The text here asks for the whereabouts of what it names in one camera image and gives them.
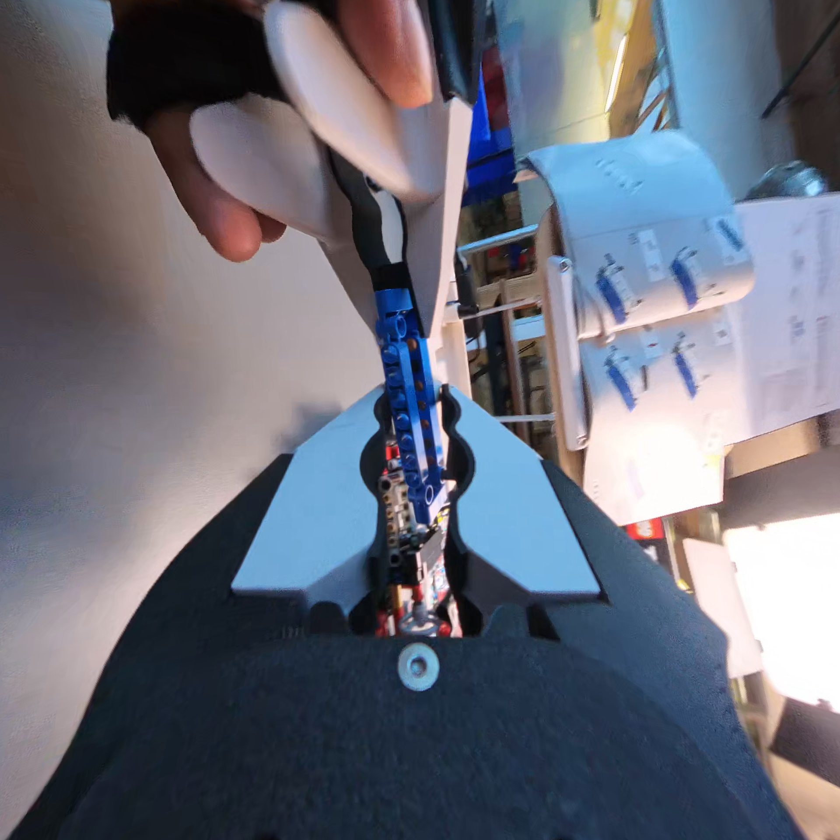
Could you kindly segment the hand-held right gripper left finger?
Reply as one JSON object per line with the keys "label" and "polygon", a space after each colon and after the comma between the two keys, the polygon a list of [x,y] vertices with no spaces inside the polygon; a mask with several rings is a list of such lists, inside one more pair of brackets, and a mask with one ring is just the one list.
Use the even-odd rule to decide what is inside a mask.
{"label": "hand-held right gripper left finger", "polygon": [[362,477],[364,447],[379,431],[379,385],[294,452],[238,569],[232,592],[273,595],[307,612],[331,602],[345,615],[370,590],[366,558],[377,502]]}

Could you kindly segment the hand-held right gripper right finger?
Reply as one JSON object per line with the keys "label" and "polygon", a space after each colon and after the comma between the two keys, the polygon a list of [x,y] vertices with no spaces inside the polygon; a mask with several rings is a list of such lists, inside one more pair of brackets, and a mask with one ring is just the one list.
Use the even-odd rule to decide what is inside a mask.
{"label": "hand-held right gripper right finger", "polygon": [[440,393],[448,437],[447,574],[482,620],[500,606],[596,602],[602,588],[543,459],[452,385]]}

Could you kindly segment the person's left hand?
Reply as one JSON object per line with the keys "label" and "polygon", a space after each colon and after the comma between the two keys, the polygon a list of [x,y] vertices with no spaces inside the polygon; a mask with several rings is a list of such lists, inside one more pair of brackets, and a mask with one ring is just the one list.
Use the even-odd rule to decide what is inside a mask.
{"label": "person's left hand", "polygon": [[[417,2],[339,1],[335,19],[357,65],[397,107],[431,102],[432,50]],[[193,147],[193,111],[190,104],[164,109],[143,132],[197,231],[220,256],[242,263],[276,242],[286,226],[229,195],[205,172]]]}

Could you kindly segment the blue and white lego panel assembly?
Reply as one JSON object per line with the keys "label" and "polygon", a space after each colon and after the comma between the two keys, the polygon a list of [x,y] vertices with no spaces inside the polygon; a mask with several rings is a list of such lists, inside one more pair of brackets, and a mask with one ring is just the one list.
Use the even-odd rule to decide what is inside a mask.
{"label": "blue and white lego panel assembly", "polygon": [[448,482],[468,487],[476,458],[460,433],[455,434],[456,467],[447,468],[439,414],[440,375],[447,382],[469,384],[466,329],[461,307],[449,301],[441,336],[433,347],[421,335],[419,316],[407,288],[374,292],[375,336],[380,348],[384,387],[392,415],[396,445],[416,522],[431,527],[448,503]]}

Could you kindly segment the lego instruction booklet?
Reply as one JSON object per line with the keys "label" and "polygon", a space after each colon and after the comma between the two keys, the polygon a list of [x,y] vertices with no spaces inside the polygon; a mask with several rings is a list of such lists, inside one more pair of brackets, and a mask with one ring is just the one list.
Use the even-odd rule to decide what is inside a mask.
{"label": "lego instruction booklet", "polygon": [[574,268],[584,493],[620,526],[720,502],[744,421],[731,315],[755,272],[716,166],[675,130],[543,148],[526,166]]}

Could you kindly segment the printed white paper sheet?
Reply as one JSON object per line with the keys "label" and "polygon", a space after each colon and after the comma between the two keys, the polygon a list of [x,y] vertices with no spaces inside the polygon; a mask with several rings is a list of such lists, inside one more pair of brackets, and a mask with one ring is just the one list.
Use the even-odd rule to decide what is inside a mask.
{"label": "printed white paper sheet", "polygon": [[839,407],[839,194],[736,206],[755,272],[733,305],[740,439]]}

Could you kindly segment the lego set box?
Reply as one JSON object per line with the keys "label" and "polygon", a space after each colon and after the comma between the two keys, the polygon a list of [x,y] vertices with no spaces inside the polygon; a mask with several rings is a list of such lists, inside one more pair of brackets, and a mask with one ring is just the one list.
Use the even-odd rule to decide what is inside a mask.
{"label": "lego set box", "polygon": [[682,538],[672,518],[654,518],[623,526],[624,531],[649,559],[662,568],[681,591],[695,593]]}

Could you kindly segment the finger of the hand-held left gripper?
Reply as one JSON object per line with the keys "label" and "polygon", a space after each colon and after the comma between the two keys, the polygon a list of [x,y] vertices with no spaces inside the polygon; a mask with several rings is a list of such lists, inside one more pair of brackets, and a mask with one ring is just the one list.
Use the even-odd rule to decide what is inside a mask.
{"label": "finger of the hand-held left gripper", "polygon": [[413,192],[401,199],[407,224],[406,263],[422,334],[429,339],[443,321],[454,277],[472,110],[462,99],[451,98],[404,111],[402,119],[413,178]]}
{"label": "finger of the hand-held left gripper", "polygon": [[407,289],[402,204],[335,150],[321,150],[320,246],[374,341],[375,294]]}

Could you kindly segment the partly built lego car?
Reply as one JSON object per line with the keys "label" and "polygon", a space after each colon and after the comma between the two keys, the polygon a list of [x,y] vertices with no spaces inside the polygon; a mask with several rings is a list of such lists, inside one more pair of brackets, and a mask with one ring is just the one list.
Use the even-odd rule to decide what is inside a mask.
{"label": "partly built lego car", "polygon": [[445,568],[449,504],[431,524],[418,523],[392,434],[377,493],[385,508],[385,590],[376,607],[374,635],[462,637],[459,609]]}

